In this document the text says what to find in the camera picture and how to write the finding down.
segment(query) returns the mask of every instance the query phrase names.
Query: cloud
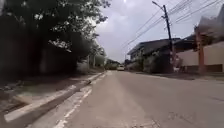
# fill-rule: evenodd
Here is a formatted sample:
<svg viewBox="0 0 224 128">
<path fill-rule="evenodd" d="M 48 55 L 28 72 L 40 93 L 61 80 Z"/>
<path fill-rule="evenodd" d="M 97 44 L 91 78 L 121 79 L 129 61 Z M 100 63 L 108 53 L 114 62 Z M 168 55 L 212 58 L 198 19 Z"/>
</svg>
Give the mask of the cloud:
<svg viewBox="0 0 224 128">
<path fill-rule="evenodd" d="M 166 4 L 168 10 L 181 0 L 169 1 L 158 0 L 161 5 Z M 201 2 L 195 1 L 191 6 L 191 11 L 197 10 L 201 6 Z M 181 16 L 189 13 L 189 7 L 178 14 L 171 16 L 171 32 L 174 37 L 185 37 L 193 32 L 193 27 L 200 20 L 200 16 L 208 15 L 208 13 L 218 12 L 219 6 L 212 9 L 206 9 L 198 14 L 190 17 L 190 19 L 175 23 L 175 20 Z M 146 27 L 139 33 L 135 33 L 140 26 L 142 26 L 155 12 L 159 10 L 158 7 L 152 4 L 150 0 L 112 0 L 111 7 L 103 9 L 103 14 L 108 17 L 108 20 L 97 26 L 96 32 L 100 34 L 98 42 L 105 48 L 107 55 L 115 60 L 124 60 L 125 53 L 141 41 L 156 40 L 167 38 L 167 30 L 165 21 L 162 21 L 157 26 L 150 29 L 139 39 L 131 43 L 128 47 L 122 48 L 124 43 L 133 39 L 136 35 L 144 31 L 150 24 L 163 15 L 160 11 Z"/>
</svg>

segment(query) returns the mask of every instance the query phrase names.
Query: roof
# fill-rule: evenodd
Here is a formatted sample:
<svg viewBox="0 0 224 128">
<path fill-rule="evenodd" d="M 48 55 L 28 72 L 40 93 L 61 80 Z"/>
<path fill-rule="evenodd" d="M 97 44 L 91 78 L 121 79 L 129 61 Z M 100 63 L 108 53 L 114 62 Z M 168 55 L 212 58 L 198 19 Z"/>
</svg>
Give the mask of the roof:
<svg viewBox="0 0 224 128">
<path fill-rule="evenodd" d="M 131 55 L 132 53 L 136 52 L 137 50 L 139 50 L 140 48 L 142 48 L 144 45 L 145 45 L 145 42 L 141 42 L 141 43 L 137 44 L 134 48 L 132 48 L 128 52 L 128 55 Z"/>
<path fill-rule="evenodd" d="M 151 52 L 155 49 L 158 49 L 162 46 L 167 45 L 169 42 L 169 39 L 160 39 L 160 40 L 153 40 L 153 41 L 146 41 L 146 42 L 141 42 L 137 44 L 132 50 L 128 52 L 128 55 L 136 52 L 137 50 L 144 48 L 144 53 L 147 54 L 148 52 Z"/>
</svg>

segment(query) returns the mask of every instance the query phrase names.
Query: white wall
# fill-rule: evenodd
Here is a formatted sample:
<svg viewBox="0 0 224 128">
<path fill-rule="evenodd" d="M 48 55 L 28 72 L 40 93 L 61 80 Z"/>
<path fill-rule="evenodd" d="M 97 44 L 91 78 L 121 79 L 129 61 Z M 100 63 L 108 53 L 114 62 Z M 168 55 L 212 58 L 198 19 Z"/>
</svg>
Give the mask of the white wall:
<svg viewBox="0 0 224 128">
<path fill-rule="evenodd" d="M 193 50 L 177 53 L 183 59 L 183 66 L 198 65 L 198 52 Z M 205 65 L 223 64 L 224 69 L 224 42 L 204 47 Z"/>
</svg>

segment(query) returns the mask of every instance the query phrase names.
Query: road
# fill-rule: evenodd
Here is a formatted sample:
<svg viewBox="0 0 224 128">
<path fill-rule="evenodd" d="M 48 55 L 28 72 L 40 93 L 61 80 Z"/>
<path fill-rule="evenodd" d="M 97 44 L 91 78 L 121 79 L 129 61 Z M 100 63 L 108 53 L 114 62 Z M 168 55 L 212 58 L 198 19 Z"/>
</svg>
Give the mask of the road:
<svg viewBox="0 0 224 128">
<path fill-rule="evenodd" d="M 91 90 L 54 128 L 224 128 L 224 82 L 113 71 Z"/>
</svg>

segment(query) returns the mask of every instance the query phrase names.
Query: cloudy sky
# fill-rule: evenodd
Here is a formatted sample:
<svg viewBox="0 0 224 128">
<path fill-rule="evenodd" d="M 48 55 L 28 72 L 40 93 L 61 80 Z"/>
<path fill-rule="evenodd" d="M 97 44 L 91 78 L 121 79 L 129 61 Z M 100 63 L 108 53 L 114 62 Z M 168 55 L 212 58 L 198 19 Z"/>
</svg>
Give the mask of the cloudy sky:
<svg viewBox="0 0 224 128">
<path fill-rule="evenodd" d="M 167 6 L 167 10 L 172 9 L 183 0 L 155 0 L 158 4 Z M 193 33 L 193 28 L 200 21 L 201 16 L 214 17 L 218 15 L 224 1 L 213 4 L 205 9 L 194 13 L 187 19 L 175 22 L 178 17 L 194 12 L 200 7 L 217 0 L 186 0 L 190 2 L 182 11 L 170 15 L 171 32 L 173 37 L 186 37 Z M 136 44 L 142 41 L 168 38 L 165 21 L 154 26 L 136 41 L 125 47 L 127 41 L 135 38 L 139 33 L 145 31 L 147 27 L 163 15 L 159 13 L 138 33 L 136 31 L 153 15 L 159 8 L 152 4 L 151 0 L 112 0 L 110 8 L 102 9 L 108 20 L 97 26 L 98 43 L 105 48 L 107 56 L 111 59 L 122 62 L 127 53 Z"/>
</svg>

